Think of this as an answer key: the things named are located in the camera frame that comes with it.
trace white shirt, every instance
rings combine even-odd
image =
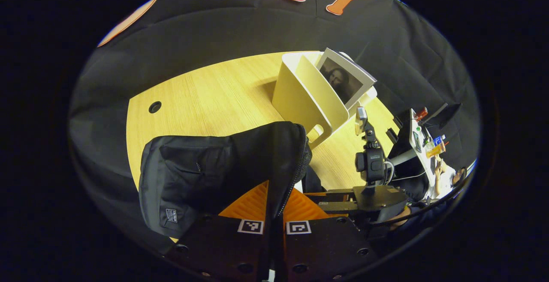
[[[440,175],[440,179],[439,179],[440,194],[437,194],[437,192],[435,191],[435,186],[430,186],[429,189],[427,190],[427,193],[425,193],[425,196],[423,197],[423,199],[425,200],[427,199],[427,196],[429,196],[429,198],[434,200],[435,198],[443,198],[446,194],[450,193],[452,191],[452,180],[454,176],[455,176],[455,169],[447,165],[446,171]]]

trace black cable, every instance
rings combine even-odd
[[[449,200],[449,198],[451,198],[452,196],[455,196],[457,195],[461,189],[463,188],[463,186],[465,186],[465,182],[467,182],[468,179],[465,179],[465,180],[461,180],[461,182],[455,186],[455,189],[453,189],[450,193],[446,194],[443,198],[439,199],[438,201],[432,203],[432,204],[428,204],[426,207],[424,208],[421,208],[420,210],[418,210],[417,212],[414,212],[414,213],[411,213],[409,214],[408,216],[404,216],[404,217],[401,217],[401,218],[398,218],[398,219],[394,219],[394,220],[391,220],[391,221],[385,221],[385,222],[382,222],[382,223],[377,223],[377,224],[372,224],[371,226],[372,227],[382,227],[382,226],[388,226],[388,225],[392,225],[394,223],[397,223],[397,222],[400,222],[400,221],[404,221],[404,220],[408,220],[410,218],[413,218],[413,217],[416,217],[416,216],[419,216],[420,214],[423,214],[425,212],[427,212],[428,210],[431,210],[432,208],[436,207],[436,206],[439,206],[440,204],[442,204],[443,202],[446,202],[447,200]]]
[[[427,123],[427,122],[423,122],[423,124],[421,126],[425,126],[425,128],[431,128],[432,126],[436,126],[436,124],[430,124],[430,123]]]

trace wooden table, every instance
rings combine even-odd
[[[126,122],[127,152],[136,187],[145,144],[161,135],[223,137],[284,120],[271,104],[286,52],[256,55],[216,63],[171,78],[130,99]],[[161,102],[151,114],[149,107]],[[375,98],[365,105],[369,122],[386,155],[392,142],[388,128],[398,133],[393,116]],[[314,148],[311,166],[326,189],[365,184],[355,171],[355,153],[364,142],[355,135],[351,118]]]

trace bottle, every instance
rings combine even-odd
[[[426,151],[430,151],[431,149],[433,149],[434,147],[436,147],[438,144],[442,143],[443,140],[446,139],[446,135],[443,134],[439,137],[436,137],[434,138],[432,141],[430,141],[429,143],[427,143],[427,145],[425,145],[425,149]]]
[[[433,149],[427,151],[427,158],[431,159],[431,157],[433,157],[435,155],[439,155],[439,154],[441,154],[445,151],[446,151],[446,147],[445,147],[444,143],[440,143],[437,146],[435,146]]]

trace screw hole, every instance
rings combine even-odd
[[[186,246],[186,245],[182,245],[180,243],[178,243],[177,245],[175,245],[175,250],[179,253],[187,253],[189,252],[189,248]]]
[[[295,273],[304,273],[308,270],[308,267],[305,264],[297,264],[292,270],[294,270]]]
[[[369,252],[370,251],[367,248],[363,248],[363,249],[359,249],[359,251],[357,251],[357,254],[361,256],[366,256]]]
[[[241,273],[251,273],[251,272],[253,272],[252,264],[243,263],[243,264],[238,265],[237,268]]]
[[[158,110],[160,109],[161,106],[162,106],[162,103],[160,103],[160,101],[157,101],[157,102],[151,104],[151,106],[149,106],[149,113],[153,114],[153,113],[158,112]]]

